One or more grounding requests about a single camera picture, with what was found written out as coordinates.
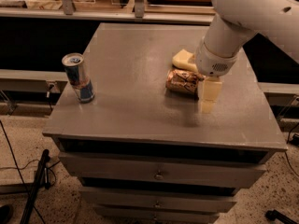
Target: red bull can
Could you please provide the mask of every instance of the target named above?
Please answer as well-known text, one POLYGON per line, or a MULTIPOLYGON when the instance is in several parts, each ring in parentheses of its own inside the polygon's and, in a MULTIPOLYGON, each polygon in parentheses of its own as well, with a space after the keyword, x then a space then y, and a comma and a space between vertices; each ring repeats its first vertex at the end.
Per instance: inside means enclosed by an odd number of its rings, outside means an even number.
POLYGON ((84 57, 79 53, 70 53, 63 57, 62 62, 78 100, 81 103, 90 102, 94 97, 93 84, 87 74, 84 57))

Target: drawer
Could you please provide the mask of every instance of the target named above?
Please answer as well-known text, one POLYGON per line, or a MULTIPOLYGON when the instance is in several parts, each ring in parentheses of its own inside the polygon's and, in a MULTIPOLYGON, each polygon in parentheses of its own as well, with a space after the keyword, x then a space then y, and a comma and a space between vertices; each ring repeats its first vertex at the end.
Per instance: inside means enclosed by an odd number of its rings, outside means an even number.
POLYGON ((104 217, 132 217, 138 219, 150 219, 154 221, 177 221, 191 223, 214 223, 219 215, 217 214, 194 214, 182 212, 165 212, 157 210, 111 208, 109 206, 96 205, 94 211, 104 217))
POLYGON ((130 206, 131 208, 156 208, 193 212, 228 212, 234 205, 233 197, 194 195, 133 189, 80 189, 88 203, 102 205, 130 206))
POLYGON ((219 161, 155 159, 98 153, 60 153, 71 175, 121 180, 249 188, 264 173, 264 165, 219 161))

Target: terrazzo floor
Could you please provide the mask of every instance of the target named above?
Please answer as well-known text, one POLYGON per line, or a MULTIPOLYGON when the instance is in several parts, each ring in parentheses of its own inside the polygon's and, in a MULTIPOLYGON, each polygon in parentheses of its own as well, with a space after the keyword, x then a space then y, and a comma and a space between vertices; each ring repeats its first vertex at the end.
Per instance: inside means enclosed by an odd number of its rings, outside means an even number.
MULTIPOLYGON (((49 118, 50 108, 46 105, 19 104, 14 113, 8 116, 7 106, 0 104, 0 120, 20 167, 30 160, 39 159, 44 149, 50 151, 50 164, 58 160, 58 148, 50 138, 42 135, 49 118)), ((287 153, 293 169, 299 174, 299 147, 289 145, 287 153)), ((13 167, 14 161, 4 133, 0 130, 0 168, 9 166, 13 167)), ((36 166, 37 162, 32 162, 21 171, 25 181, 33 182, 36 166)), ((267 172, 250 189, 242 189, 236 194, 237 204, 227 214, 221 214, 216 224, 280 223, 278 220, 270 222, 264 217, 267 210, 273 209, 299 223, 299 177, 290 169, 284 153, 277 153, 266 167, 267 172)), ((57 178, 55 185, 49 190, 40 189, 36 199, 36 208, 46 223, 152 223, 96 215, 92 206, 81 199, 78 180, 70 176, 61 163, 53 167, 53 171, 57 178)), ((16 170, 0 170, 0 185, 20 182, 16 170)), ((14 207, 14 215, 9 223, 20 223, 26 198, 26 194, 0 195, 0 205, 12 204, 14 207)), ((35 211, 29 223, 42 223, 35 211)))

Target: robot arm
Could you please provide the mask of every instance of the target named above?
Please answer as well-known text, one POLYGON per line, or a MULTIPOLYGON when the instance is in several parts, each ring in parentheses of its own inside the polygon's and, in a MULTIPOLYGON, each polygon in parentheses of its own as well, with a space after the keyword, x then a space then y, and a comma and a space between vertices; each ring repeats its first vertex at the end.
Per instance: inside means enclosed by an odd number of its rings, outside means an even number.
POLYGON ((240 48, 257 33, 299 62, 299 3, 294 0, 212 0, 217 11, 195 52, 206 76, 227 74, 240 48))

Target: cabinet top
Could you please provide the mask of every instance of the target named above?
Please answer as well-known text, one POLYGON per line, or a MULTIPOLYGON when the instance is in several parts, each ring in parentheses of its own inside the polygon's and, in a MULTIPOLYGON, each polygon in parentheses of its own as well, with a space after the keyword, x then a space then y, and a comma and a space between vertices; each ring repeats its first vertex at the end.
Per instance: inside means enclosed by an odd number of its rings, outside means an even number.
POLYGON ((243 50, 210 114, 168 91, 180 50, 195 52, 207 27, 102 23, 84 52, 95 98, 80 104, 68 84, 43 134, 72 139, 286 150, 243 50))

